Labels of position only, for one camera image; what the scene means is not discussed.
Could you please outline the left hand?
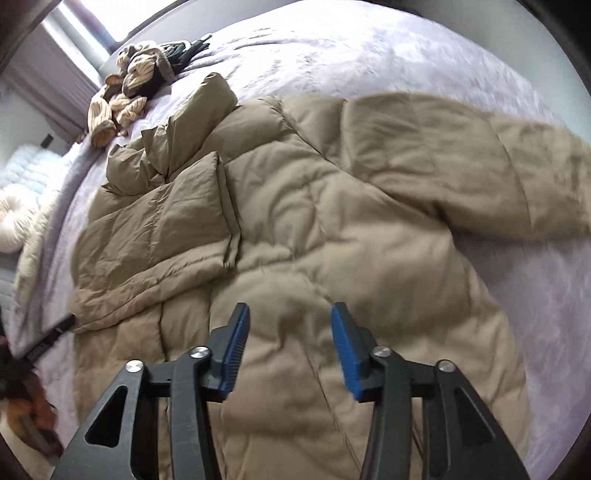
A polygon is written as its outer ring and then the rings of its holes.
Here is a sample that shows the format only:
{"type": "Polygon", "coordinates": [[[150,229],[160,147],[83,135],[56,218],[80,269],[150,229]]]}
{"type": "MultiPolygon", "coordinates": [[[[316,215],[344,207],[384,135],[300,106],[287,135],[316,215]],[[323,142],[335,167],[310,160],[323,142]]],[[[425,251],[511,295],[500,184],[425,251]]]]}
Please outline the left hand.
{"type": "Polygon", "coordinates": [[[26,436],[25,426],[21,422],[23,417],[30,418],[37,429],[54,429],[56,414],[47,401],[45,390],[35,373],[29,373],[23,384],[8,394],[7,401],[8,425],[16,436],[26,436]]]}

